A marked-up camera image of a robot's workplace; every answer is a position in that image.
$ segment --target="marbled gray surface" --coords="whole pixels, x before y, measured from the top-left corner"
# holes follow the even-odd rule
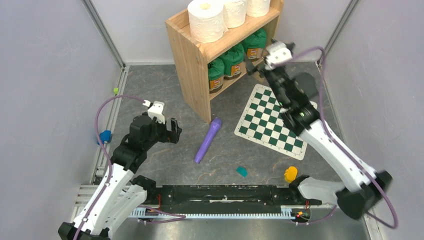
[[[314,62],[297,62],[287,67],[291,76],[304,71],[318,79],[319,72]],[[211,101],[212,119],[221,118],[223,124],[203,161],[196,164],[193,159],[209,125],[184,102],[175,66],[131,66],[124,94],[164,102],[165,117],[176,118],[182,128],[177,144],[157,143],[148,151],[147,160],[136,175],[153,179],[158,185],[286,184],[284,172],[288,167],[295,166],[299,175],[339,180],[334,170],[309,145],[304,159],[297,160],[234,134],[256,84],[258,82],[253,77],[245,76]],[[338,134],[327,96],[324,99],[326,120]],[[122,100],[111,153],[128,133],[133,118],[146,110],[135,100]],[[247,177],[236,172],[238,166],[247,169]]]

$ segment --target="white wall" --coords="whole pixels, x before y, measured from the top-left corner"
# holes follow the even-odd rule
[[[424,2],[363,0],[327,61],[329,92],[348,146],[393,176],[399,215],[385,239],[424,234]],[[384,202],[380,217],[392,223]]]
[[[191,0],[92,0],[126,63],[173,63],[166,19]],[[297,44],[296,52],[325,46],[349,0],[285,0],[276,38]],[[315,61],[319,54],[304,58]]]
[[[80,0],[0,6],[0,238],[58,239],[120,68]]]

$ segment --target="green and white checkered mat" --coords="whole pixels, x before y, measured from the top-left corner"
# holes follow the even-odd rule
[[[279,117],[280,106],[271,88],[256,84],[234,130],[235,135],[295,158],[304,159],[307,143]]]

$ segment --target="metal frame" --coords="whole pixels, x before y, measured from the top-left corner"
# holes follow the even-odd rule
[[[349,18],[351,17],[353,11],[357,7],[360,0],[350,0],[349,4],[347,5],[346,9],[344,10],[343,15],[341,16],[340,20],[337,23],[337,26],[335,27],[334,31],[331,34],[330,39],[328,40],[327,44],[325,45],[325,55],[328,56],[329,52],[334,46],[334,43],[337,41],[337,39],[340,36],[340,33],[345,28],[346,23],[348,22]],[[322,61],[322,56],[317,61],[318,65]]]
[[[112,41],[111,36],[106,30],[106,27],[103,24],[102,19],[99,16],[99,13],[94,7],[93,2],[91,0],[81,0],[81,1],[84,4],[85,8],[87,9],[87,12],[90,15],[91,19],[93,20],[98,31],[100,32],[100,35],[103,37],[104,41],[106,42],[106,45],[109,47],[110,51],[112,52],[112,55],[115,58],[116,63],[121,68],[125,68],[126,64],[124,60],[122,59],[121,55],[119,54],[118,49],[114,44],[114,41]]]

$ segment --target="toilet paper roll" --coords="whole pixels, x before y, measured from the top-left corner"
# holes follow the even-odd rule
[[[212,43],[228,31],[224,23],[224,2],[221,0],[193,0],[188,4],[191,37],[200,43]]]
[[[246,0],[224,1],[224,23],[227,28],[237,28],[245,23]]]
[[[246,14],[251,17],[261,17],[270,10],[271,0],[247,0]]]

